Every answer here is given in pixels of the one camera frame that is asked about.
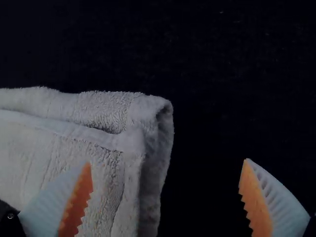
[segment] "screw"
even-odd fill
[[[9,214],[8,214],[8,219],[11,220],[11,219],[13,219],[13,217],[14,217],[14,214],[13,214],[13,213],[9,213]]]

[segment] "white towel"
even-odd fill
[[[0,199],[17,209],[82,160],[94,192],[78,236],[155,237],[173,108],[141,93],[0,89]]]

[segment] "folded towel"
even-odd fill
[[[17,209],[88,160],[78,236],[154,237],[173,144],[169,101],[141,93],[0,89],[0,199]]]

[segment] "black background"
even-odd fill
[[[313,14],[279,0],[1,1],[0,87],[171,100],[159,236],[250,236],[244,158],[316,211]]]

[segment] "towel fold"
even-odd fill
[[[0,89],[0,199],[17,209],[83,160],[94,192],[78,236],[154,237],[172,105],[142,93]]]

